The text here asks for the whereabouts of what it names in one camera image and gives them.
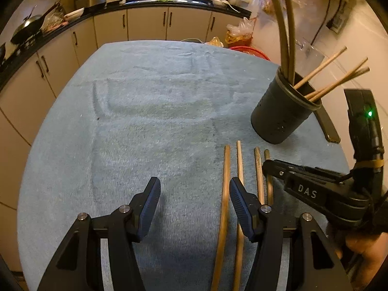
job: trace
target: frying pan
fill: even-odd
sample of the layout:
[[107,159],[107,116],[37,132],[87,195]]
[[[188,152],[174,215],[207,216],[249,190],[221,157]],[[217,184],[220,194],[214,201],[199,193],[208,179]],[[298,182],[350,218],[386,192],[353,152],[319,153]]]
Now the frying pan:
[[24,43],[27,39],[29,39],[32,35],[35,35],[41,29],[43,22],[45,21],[45,17],[57,6],[60,5],[60,2],[56,2],[49,10],[46,11],[40,18],[31,22],[28,26],[22,28],[19,32],[17,32],[12,38],[11,43],[18,45]]

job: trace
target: container with holes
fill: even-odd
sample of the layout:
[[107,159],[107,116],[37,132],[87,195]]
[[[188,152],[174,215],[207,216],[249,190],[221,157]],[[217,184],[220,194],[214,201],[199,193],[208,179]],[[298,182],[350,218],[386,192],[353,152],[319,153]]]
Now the container with holes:
[[[295,82],[302,77],[295,74]],[[319,109],[321,100],[312,103],[304,95],[314,91],[306,83],[298,91],[283,77],[280,67],[260,102],[251,114],[256,133],[265,141],[278,144],[286,140],[309,115]]]

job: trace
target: chopstick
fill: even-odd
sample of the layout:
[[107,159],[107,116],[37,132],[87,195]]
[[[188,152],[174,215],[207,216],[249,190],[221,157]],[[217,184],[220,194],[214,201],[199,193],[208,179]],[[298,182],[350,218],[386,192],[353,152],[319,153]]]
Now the chopstick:
[[256,147],[253,150],[255,154],[255,166],[256,166],[256,180],[257,180],[257,197],[261,204],[265,204],[264,199],[264,181],[263,181],[263,169],[261,167],[260,149]]
[[[359,70],[357,70],[355,73],[353,73],[351,76],[349,76],[347,79],[343,79],[343,81],[342,81],[341,84],[343,84],[343,83],[345,83],[345,82],[348,82],[348,81],[350,81],[350,80],[352,80],[352,79],[354,79],[354,78],[356,78],[356,77],[358,77],[358,76],[360,76],[360,75],[363,75],[363,74],[365,74],[365,73],[367,73],[367,72],[369,72],[369,71],[370,71],[369,67],[359,69]],[[325,88],[321,88],[321,89],[319,89],[319,90],[317,90],[317,91],[311,92],[311,93],[305,95],[305,98],[309,100],[310,98],[314,97],[316,94],[320,93],[320,92],[323,91],[324,89],[325,89]]]
[[224,179],[222,181],[220,227],[218,230],[216,260],[214,264],[213,279],[211,281],[210,291],[218,290],[218,285],[221,279],[222,263],[224,261],[224,251],[225,251],[225,244],[226,244],[226,233],[228,230],[229,180],[230,180],[230,145],[226,145],[224,148]]
[[335,53],[333,56],[331,56],[329,59],[327,59],[324,63],[322,63],[317,69],[312,71],[309,75],[304,77],[301,81],[295,84],[294,89],[300,88],[302,85],[307,83],[309,80],[311,80],[312,77],[317,75],[320,71],[322,71],[325,67],[327,67],[331,62],[336,60],[342,53],[344,53],[347,50],[347,47],[345,46],[342,48],[339,52]]
[[288,82],[294,86],[295,82],[295,20],[294,10],[292,9],[292,0],[286,2],[287,20],[288,20],[288,43],[290,46],[288,58]]
[[[243,173],[243,152],[241,150],[241,141],[237,141],[237,176],[244,185]],[[234,257],[234,272],[233,272],[233,291],[239,291],[241,268],[243,266],[243,251],[244,251],[244,234],[240,223],[237,223],[237,240],[236,240],[236,254]]]
[[356,67],[354,67],[352,70],[350,70],[348,73],[345,74],[345,76],[338,80],[337,82],[331,84],[330,86],[326,87],[323,91],[316,94],[313,98],[309,99],[310,102],[314,102],[325,96],[327,93],[331,92],[333,89],[335,89],[338,85],[346,82],[346,79],[354,74],[366,61],[368,61],[368,57],[363,59]]
[[[264,150],[264,159],[269,160],[271,159],[271,156],[269,154],[269,150]],[[272,176],[267,174],[265,176],[265,179],[267,180],[267,204],[272,206],[274,204],[274,186],[273,186],[273,179]]]
[[283,12],[280,6],[279,0],[272,0],[274,5],[275,15],[277,19],[277,25],[279,27],[279,38],[280,38],[280,57],[281,57],[281,67],[282,73],[285,78],[288,78],[288,42],[287,42],[287,33],[286,26],[284,24]]

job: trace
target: cabinet door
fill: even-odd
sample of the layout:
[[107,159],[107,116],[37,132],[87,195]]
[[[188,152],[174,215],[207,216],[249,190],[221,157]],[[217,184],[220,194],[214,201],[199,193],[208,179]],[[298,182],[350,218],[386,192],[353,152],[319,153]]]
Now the cabinet door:
[[218,37],[225,44],[226,32],[228,31],[226,25],[238,26],[240,21],[242,19],[236,16],[212,12],[206,42],[211,41],[213,37]]
[[71,31],[67,30],[38,50],[40,63],[56,97],[80,67]]
[[93,18],[88,18],[70,28],[79,66],[97,50]]
[[169,8],[167,40],[197,38],[206,40],[211,11],[191,8]]
[[166,40],[168,7],[128,9],[129,40]]
[[94,17],[97,46],[128,40],[127,10],[104,13]]
[[0,202],[17,208],[30,146],[0,113]]
[[29,144],[34,141],[54,101],[55,96],[36,54],[13,75],[0,93],[0,108]]
[[22,271],[17,247],[16,210],[0,204],[0,254],[12,271]]

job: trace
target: table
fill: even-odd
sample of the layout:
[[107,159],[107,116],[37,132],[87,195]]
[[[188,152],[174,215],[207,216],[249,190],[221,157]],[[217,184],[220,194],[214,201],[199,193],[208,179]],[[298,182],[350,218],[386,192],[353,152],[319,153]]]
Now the table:
[[[162,194],[148,236],[135,245],[146,290],[209,290],[225,144],[232,146],[236,176],[241,140],[245,184],[253,193],[255,146],[262,157],[269,148],[274,159],[347,172],[341,147],[326,142],[314,115],[279,145],[255,133],[250,115],[276,69],[248,54],[183,42],[118,42],[94,53],[49,111],[26,165],[17,221],[30,291],[79,212],[110,214],[151,176],[161,180]],[[274,197],[275,208],[295,216],[309,211],[325,227],[325,218],[279,181]],[[236,222],[230,204],[219,290],[231,289]],[[246,239],[240,290],[255,250]],[[105,289],[112,290],[106,242],[102,266]],[[279,290],[285,284],[282,274]]]

